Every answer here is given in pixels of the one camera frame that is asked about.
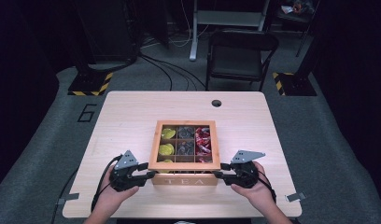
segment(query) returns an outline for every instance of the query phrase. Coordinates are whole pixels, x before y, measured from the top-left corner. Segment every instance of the table leg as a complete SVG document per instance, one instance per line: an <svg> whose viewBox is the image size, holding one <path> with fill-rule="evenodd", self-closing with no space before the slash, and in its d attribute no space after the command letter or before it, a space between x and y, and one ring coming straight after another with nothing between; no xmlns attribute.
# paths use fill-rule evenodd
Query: table leg
<svg viewBox="0 0 381 224"><path fill-rule="evenodd" d="M265 2L263 4L263 10L262 10L262 13L261 13L260 24L259 24L259 27L258 27L259 31L263 30L263 25L264 25L264 22L265 22L265 19L266 19L267 8L269 7L269 4L270 4L270 0L265 0Z"/></svg>
<svg viewBox="0 0 381 224"><path fill-rule="evenodd" d="M193 2L193 39L191 41L190 60L196 61L197 54L197 0Z"/></svg>

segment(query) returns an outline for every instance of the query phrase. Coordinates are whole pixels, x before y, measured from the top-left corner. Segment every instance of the chair backrest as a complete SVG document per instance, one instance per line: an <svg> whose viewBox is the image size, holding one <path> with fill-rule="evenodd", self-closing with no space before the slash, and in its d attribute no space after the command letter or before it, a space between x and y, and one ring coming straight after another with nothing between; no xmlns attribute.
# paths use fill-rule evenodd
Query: chair backrest
<svg viewBox="0 0 381 224"><path fill-rule="evenodd" d="M265 32L223 29L211 35L208 46L209 49L222 46L275 52L278 48L278 40L274 35Z"/></svg>

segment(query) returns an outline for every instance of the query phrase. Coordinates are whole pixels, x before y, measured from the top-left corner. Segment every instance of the table hole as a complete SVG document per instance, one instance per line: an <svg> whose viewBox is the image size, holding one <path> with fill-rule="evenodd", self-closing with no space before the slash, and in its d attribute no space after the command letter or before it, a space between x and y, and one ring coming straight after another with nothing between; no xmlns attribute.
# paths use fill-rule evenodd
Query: table hole
<svg viewBox="0 0 381 224"><path fill-rule="evenodd" d="M220 100L213 100L211 102L211 105L213 105L214 107L220 107L222 106L222 102Z"/></svg>

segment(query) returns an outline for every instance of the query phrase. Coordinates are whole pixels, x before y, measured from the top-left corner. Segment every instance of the chair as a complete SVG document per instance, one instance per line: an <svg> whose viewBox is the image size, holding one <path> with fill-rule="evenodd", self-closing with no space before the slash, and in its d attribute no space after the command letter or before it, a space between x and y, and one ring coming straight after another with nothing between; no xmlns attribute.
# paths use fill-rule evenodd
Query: chair
<svg viewBox="0 0 381 224"><path fill-rule="evenodd" d="M208 42L205 90L211 77L260 82L262 90L270 60L278 47L275 36L260 31L224 29Z"/></svg>
<svg viewBox="0 0 381 224"><path fill-rule="evenodd" d="M318 11L318 6L320 0L313 0L313 13L303 13L301 15L298 15L294 12L290 12L288 14L285 14L283 10L281 9L281 6L283 5L282 0L275 0L275 2L272 4L272 14L271 18L268 20L269 22L266 28L266 31L269 31L272 25L272 22L274 19L278 19L280 21L283 21L287 24L291 24L293 26L296 26L297 28L303 30L301 39L301 45L298 48L298 52L296 53L296 57L299 57L299 54L301 53L301 49L303 47L304 41L307 38L307 35L309 34L310 28L313 24L313 20L315 18L315 15Z"/></svg>

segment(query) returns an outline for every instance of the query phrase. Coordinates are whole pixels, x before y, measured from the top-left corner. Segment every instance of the cable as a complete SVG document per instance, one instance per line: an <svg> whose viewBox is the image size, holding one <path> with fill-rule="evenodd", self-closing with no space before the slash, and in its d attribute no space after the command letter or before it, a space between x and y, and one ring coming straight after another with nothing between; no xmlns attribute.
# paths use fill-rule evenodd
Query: cable
<svg viewBox="0 0 381 224"><path fill-rule="evenodd" d="M194 74L192 74L190 71L188 71L188 70L186 70L186 69L184 69L184 68L181 68L181 67L179 67L179 66L177 66L177 65L175 65L175 64L172 64L172 63L168 63L168 62L165 62L165 61L161 61L161 60L158 60L158 59L151 58L151 57L149 57L148 55L145 55L145 54L141 54L141 55L142 55L143 57L147 57L148 59L153 60L153 61L155 61L155 62L157 62L157 63L166 63L166 64L169 64L169 65L171 65L171 66L174 66L175 68L178 68L178 69L180 69L180 70L182 70L182 71L188 73L188 74L191 75L192 77L194 77L197 81L199 81L200 84L202 84L203 87L205 87L205 84L204 84L204 83L203 83L197 76L195 76Z"/></svg>
<svg viewBox="0 0 381 224"><path fill-rule="evenodd" d="M161 66L164 66L164 67L170 69L171 71L173 71L173 72L175 72L175 73L177 73L177 74L179 74L180 76L182 76L182 77L185 78L185 80L187 81L187 88L185 89L185 91L187 91L187 90L189 89L190 81L193 83L193 87L194 87L194 89L196 89L196 85L194 84L193 80L191 80L189 77L187 77L187 76L185 76L185 75L179 73L176 69L174 69L174 68L168 66L168 65L165 64L165 63L159 63L159 64L160 64Z"/></svg>
<svg viewBox="0 0 381 224"><path fill-rule="evenodd" d="M217 0L214 1L213 11L215 11L216 9L217 9ZM198 38L199 38L199 36L201 36L205 32L205 30L207 30L208 26L209 26L209 24L207 24L206 27L203 29L203 31L197 35Z"/></svg>
<svg viewBox="0 0 381 224"><path fill-rule="evenodd" d="M182 11L184 12L185 20L187 21L188 31L189 31L189 36L188 36L188 40L186 40L186 41L185 41L185 44L183 44L183 45L176 45L175 42L174 42L171 38L169 38L170 41L171 41L171 43L173 43L174 46L176 46L176 47L178 47L178 48L184 47L184 46L187 45L187 44L190 42L190 40L191 40L191 26L190 26L190 22L188 21L187 13L185 12L185 8L184 8L184 2L183 2L183 0L181 0L181 6L182 6Z"/></svg>
<svg viewBox="0 0 381 224"><path fill-rule="evenodd" d="M167 76L168 78L170 79L170 91L173 89L173 79L171 79L170 75L168 75L168 73L166 71L164 71L164 69L162 69L159 65L157 65L156 63L153 63L150 59L148 59L147 57L145 57L143 54L140 53L140 57L142 59L144 59L145 61L155 65L156 67L158 67L159 69L161 69Z"/></svg>
<svg viewBox="0 0 381 224"><path fill-rule="evenodd" d="M100 177L100 181L98 182L97 190L95 191L94 197L93 197L93 199L92 199L92 208L91 208L91 210L94 209L94 206L97 204L98 197L100 197L100 194L103 192L103 190L106 189L106 187L108 187L108 186L111 184L111 183L109 183L108 185L106 185L106 186L100 191L101 184L103 183L104 177L106 176L106 171L108 171L108 169L109 169L109 167L111 166L112 162L120 160L121 157L122 157L122 155L117 156L117 157L115 157L114 159L112 159L112 161L110 161L110 162L108 163L108 165L106 166L105 170L103 171L103 174L102 174L101 177Z"/></svg>
<svg viewBox="0 0 381 224"><path fill-rule="evenodd" d="M67 181L65 182L65 185L63 186L62 188L62 191L60 192L59 194L59 199L57 200L57 203L56 205L54 206L54 211L53 211L53 216L51 217L51 224L54 223L54 218L56 218L56 213L57 213L57 208L59 207L59 204L58 204L58 201L63 197L63 193L69 183L69 181L72 179L72 177L74 177L74 175L77 173L79 167L74 171L74 173L71 174L71 176L67 179Z"/></svg>
<svg viewBox="0 0 381 224"><path fill-rule="evenodd" d="M261 171L258 171L258 173L262 174L266 178L267 183L264 182L262 179L260 179L260 177L258 176L258 179L262 182L262 184L270 190L270 192L272 193L273 201L275 201L275 203L276 203L275 198L277 196L275 195L275 190L272 188L272 184L270 183L269 179L267 178L267 176L264 173L262 173Z"/></svg>

